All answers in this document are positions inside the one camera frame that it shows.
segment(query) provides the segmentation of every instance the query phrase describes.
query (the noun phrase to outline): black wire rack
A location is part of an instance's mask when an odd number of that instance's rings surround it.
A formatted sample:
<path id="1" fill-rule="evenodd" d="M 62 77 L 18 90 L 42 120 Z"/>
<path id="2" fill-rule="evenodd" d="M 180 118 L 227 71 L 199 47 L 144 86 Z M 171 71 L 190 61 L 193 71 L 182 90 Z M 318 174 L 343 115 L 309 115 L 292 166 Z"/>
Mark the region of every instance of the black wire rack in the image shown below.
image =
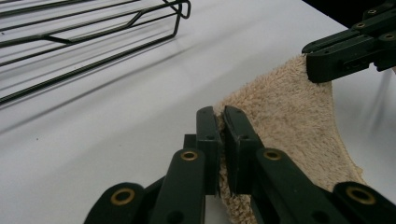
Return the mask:
<path id="1" fill-rule="evenodd" d="M 0 105 L 159 45 L 173 38 L 177 34 L 180 19 L 187 19 L 190 14 L 189 0 L 1 1 L 0 83 L 2 79 L 17 76 L 16 68 L 26 64 L 48 65 L 56 55 L 63 55 L 64 59 L 64 55 L 70 54 L 70 51 L 78 51 L 89 45 L 103 47 L 122 44 L 120 36 L 129 37 L 123 38 L 128 39 L 123 48 L 117 46 L 108 51 L 99 50 L 93 56 L 92 52 L 86 52 L 90 55 L 87 64 L 72 64 L 67 69 L 62 65 L 60 69 L 53 69 L 55 76 L 52 74 L 45 80 L 43 77 L 47 76 L 40 75 L 25 77 L 16 83 L 4 82 L 7 84 L 0 86 L 0 91 L 8 92 L 1 96 Z M 40 81 L 21 88 L 23 85 L 20 84 L 31 83 L 27 80 L 33 79 Z M 9 92 L 10 89 L 15 90 L 16 86 L 19 89 Z"/>

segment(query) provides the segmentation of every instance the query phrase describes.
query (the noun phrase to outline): wire rack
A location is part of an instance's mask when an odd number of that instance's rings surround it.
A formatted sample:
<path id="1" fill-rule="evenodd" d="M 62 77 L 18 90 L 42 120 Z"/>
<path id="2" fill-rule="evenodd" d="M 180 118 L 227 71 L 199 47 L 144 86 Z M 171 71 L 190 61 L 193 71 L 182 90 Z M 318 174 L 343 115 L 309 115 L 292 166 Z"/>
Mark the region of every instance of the wire rack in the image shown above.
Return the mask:
<path id="1" fill-rule="evenodd" d="M 159 45 L 190 13 L 188 0 L 0 1 L 0 105 Z"/>

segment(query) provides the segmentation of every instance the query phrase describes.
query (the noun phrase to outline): beige terry cloth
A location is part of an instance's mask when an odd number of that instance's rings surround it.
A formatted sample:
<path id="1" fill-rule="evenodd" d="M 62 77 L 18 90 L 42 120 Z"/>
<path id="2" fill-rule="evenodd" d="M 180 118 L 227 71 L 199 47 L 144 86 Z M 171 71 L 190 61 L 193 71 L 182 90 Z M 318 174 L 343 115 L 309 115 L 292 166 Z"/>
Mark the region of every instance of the beige terry cloth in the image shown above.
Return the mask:
<path id="1" fill-rule="evenodd" d="M 361 169 L 350 159 L 338 133 L 332 83 L 307 79 L 305 56 L 296 56 L 269 74 L 259 76 L 217 103 L 242 109 L 266 147 L 285 151 L 317 186 L 332 191 L 336 183 L 365 184 Z M 232 223 L 256 223 L 247 195 L 231 197 L 224 161 L 220 169 L 221 198 Z"/>

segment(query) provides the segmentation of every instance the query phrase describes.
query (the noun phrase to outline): towel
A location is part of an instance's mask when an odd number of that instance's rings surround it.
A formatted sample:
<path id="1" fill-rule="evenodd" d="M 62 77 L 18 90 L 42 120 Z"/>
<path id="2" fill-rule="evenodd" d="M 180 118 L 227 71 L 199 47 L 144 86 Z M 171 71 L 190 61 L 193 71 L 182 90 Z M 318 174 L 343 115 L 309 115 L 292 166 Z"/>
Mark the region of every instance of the towel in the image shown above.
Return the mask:
<path id="1" fill-rule="evenodd" d="M 286 152 L 315 185 L 332 191 L 339 182 L 365 184 L 336 127 L 332 83 L 309 81 L 305 62 L 305 55 L 297 55 L 231 92 L 214 105 L 219 126 L 224 106 L 238 107 L 264 145 Z M 230 194 L 224 160 L 220 195 L 232 223 L 256 223 L 250 197 Z"/>

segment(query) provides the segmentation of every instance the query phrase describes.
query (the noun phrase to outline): white surface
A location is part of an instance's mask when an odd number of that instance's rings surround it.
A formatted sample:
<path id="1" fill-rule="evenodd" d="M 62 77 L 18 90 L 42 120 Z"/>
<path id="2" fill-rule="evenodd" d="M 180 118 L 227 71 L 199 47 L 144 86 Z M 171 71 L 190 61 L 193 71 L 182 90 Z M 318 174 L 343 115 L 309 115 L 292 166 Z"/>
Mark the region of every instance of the white surface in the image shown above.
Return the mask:
<path id="1" fill-rule="evenodd" d="M 172 41 L 0 108 L 0 223 L 83 223 L 109 187 L 165 175 L 198 109 L 345 29 L 297 0 L 191 3 Z M 45 65 L 1 68 L 2 93 Z M 333 83 L 346 148 L 394 203 L 395 78 L 371 68 Z M 205 223 L 229 223 L 219 199 Z"/>

